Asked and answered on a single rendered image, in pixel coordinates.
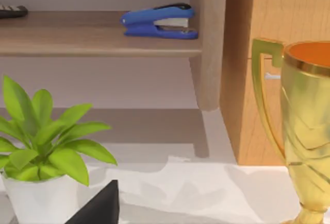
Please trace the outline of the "wooden cupboard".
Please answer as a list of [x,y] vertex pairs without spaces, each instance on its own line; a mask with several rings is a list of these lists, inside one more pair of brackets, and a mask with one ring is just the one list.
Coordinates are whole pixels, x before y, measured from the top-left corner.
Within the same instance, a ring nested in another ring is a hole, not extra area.
[[226,0],[220,108],[236,162],[279,166],[260,122],[251,77],[251,41],[330,40],[330,0]]

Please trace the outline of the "open wooden shelf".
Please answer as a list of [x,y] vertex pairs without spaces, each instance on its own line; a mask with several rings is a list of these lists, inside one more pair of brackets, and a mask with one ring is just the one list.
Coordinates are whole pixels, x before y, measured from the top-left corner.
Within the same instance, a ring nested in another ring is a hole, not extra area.
[[127,37],[119,11],[33,12],[0,22],[0,57],[186,57],[198,107],[219,107],[226,0],[191,0],[196,40]]

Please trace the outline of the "blue stapler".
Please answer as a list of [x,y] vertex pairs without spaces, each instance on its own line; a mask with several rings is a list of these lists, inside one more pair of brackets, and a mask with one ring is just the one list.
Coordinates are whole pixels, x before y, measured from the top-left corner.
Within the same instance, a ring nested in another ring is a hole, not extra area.
[[199,36],[198,31],[189,28],[194,14],[189,4],[174,3],[126,12],[120,22],[126,36],[193,40]]

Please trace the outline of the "black remote control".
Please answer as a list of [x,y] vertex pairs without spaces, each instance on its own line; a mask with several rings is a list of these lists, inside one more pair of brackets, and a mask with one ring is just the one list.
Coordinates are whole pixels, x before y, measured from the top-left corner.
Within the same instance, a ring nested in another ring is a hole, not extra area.
[[0,5],[0,19],[22,18],[28,15],[25,6]]

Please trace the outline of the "green plant in white pot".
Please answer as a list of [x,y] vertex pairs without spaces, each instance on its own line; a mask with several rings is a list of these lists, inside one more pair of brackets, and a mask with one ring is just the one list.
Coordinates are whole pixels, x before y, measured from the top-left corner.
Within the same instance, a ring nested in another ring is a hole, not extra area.
[[116,165],[115,157],[87,135],[109,130],[104,122],[81,122],[91,103],[52,118],[46,89],[29,96],[9,76],[2,93],[9,118],[0,115],[0,178],[18,224],[65,224],[77,211],[79,185],[89,186],[83,156]]

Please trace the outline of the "gold trophy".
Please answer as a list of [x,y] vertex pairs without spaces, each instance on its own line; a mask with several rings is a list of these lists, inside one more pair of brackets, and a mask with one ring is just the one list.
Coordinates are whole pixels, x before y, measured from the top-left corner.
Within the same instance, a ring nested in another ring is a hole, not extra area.
[[[282,138],[272,125],[264,87],[264,55],[280,68]],[[284,161],[300,212],[282,224],[325,224],[330,209],[330,41],[254,39],[252,81],[261,122]]]

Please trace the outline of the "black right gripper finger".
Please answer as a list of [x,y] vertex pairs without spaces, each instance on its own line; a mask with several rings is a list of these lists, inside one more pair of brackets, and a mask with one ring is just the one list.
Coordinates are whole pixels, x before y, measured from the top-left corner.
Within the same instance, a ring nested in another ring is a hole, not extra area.
[[118,180],[111,180],[64,224],[119,224]]

